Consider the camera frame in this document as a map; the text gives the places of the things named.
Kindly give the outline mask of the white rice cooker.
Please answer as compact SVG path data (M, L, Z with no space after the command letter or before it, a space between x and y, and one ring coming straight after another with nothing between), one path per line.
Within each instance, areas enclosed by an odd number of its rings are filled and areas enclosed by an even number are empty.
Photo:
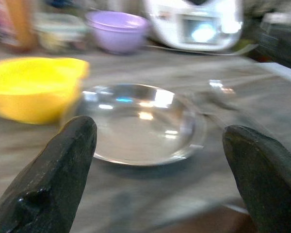
M149 37L186 51L221 51L239 41L242 0L141 0Z

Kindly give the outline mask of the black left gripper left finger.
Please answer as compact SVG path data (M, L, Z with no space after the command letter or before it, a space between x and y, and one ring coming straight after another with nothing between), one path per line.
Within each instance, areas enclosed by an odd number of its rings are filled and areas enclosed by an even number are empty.
M70 233L96 144L91 117L70 119L0 197L0 233Z

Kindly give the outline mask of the yellow plastic bowl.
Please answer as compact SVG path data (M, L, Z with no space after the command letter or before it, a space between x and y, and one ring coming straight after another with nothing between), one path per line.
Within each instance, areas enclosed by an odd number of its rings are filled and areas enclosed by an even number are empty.
M80 95L90 64L76 58L0 60L0 117L29 124L56 121Z

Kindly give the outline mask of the metal spoon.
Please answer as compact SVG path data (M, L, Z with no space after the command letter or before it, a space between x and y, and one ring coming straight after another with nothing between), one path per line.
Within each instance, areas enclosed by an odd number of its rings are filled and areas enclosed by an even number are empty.
M229 111L236 111L237 107L233 104L235 91L224 86L221 80L209 79L195 89L186 90L182 93L182 98L199 114L215 116L215 111L210 105L215 105Z

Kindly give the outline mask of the orange bottle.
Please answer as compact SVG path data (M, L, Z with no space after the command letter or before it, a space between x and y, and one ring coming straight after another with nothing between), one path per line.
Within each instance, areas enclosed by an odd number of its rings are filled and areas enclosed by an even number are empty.
M28 52L36 47L32 29L32 0L5 0L12 23L8 45L17 52Z

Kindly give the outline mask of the black appliance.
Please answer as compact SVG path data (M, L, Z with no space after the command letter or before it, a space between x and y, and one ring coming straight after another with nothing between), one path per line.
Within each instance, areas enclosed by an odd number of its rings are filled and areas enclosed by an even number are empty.
M291 68L291 13L246 15L245 23L245 32L257 43L257 50L261 54Z

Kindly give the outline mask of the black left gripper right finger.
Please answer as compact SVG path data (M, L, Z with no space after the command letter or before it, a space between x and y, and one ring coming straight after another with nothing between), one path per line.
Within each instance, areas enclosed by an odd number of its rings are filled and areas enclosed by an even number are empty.
M225 127L224 153L258 233L291 233L291 153L241 125Z

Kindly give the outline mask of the stainless steel plate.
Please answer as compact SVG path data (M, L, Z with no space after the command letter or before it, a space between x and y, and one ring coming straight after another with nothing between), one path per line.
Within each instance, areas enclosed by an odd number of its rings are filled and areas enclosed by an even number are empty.
M97 124L94 157L131 166L184 160L204 146L205 118L186 97L142 84L85 90L78 114Z

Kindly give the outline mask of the purple plastic bowl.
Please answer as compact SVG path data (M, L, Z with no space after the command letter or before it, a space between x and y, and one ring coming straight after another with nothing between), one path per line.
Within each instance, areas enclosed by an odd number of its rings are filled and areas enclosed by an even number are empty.
M145 43L147 19L124 12L88 12L86 20L96 45L113 54L135 53Z

